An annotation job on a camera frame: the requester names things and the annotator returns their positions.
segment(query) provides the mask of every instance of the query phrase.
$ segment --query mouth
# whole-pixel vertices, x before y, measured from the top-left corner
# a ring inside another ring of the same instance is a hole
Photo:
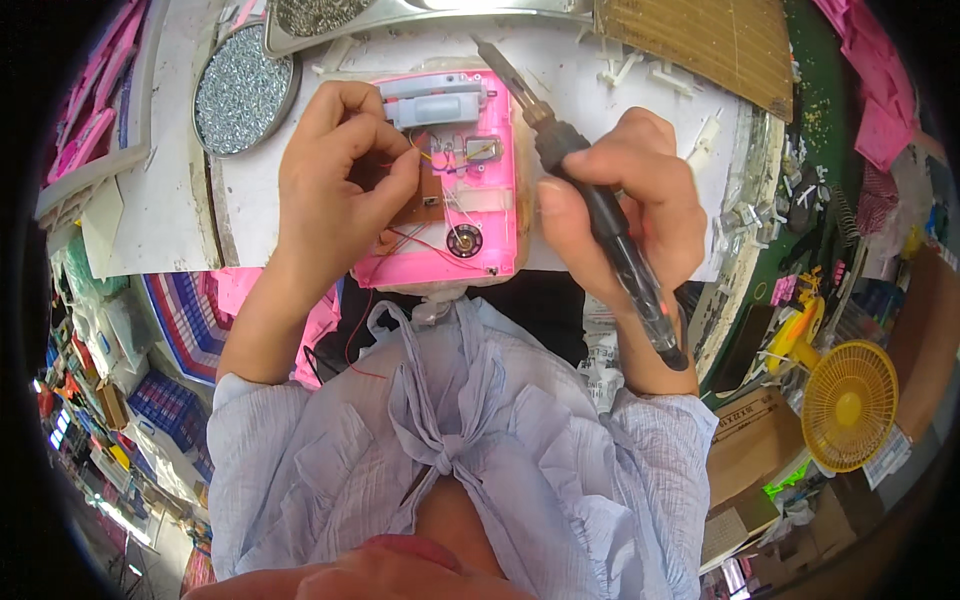
[[[388,550],[409,554],[438,564],[458,575],[464,574],[464,567],[460,564],[460,561],[457,560],[456,555],[435,541],[425,538],[398,534],[383,534],[373,536],[358,546],[358,549],[363,548],[387,548]]]

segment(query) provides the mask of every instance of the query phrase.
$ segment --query person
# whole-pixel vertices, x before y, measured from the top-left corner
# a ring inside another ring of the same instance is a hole
[[[696,598],[716,417],[663,365],[567,182],[538,183],[546,241],[616,318],[625,387],[598,415],[565,361],[481,299],[377,342],[310,393],[288,373],[311,307],[406,203],[420,153],[369,84],[320,86],[279,168],[279,235],[233,324],[207,442],[219,598]],[[387,155],[368,191],[355,161]],[[666,292],[704,256],[706,215],[673,128],[630,108],[574,178],[622,188]],[[399,323],[391,331],[380,317]]]

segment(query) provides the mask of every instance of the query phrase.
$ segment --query yellow fan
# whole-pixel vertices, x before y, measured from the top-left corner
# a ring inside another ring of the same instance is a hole
[[[862,467],[883,445],[897,413],[897,372],[883,348],[856,340],[821,357],[798,341],[793,355],[810,368],[801,422],[806,446],[821,465]]]

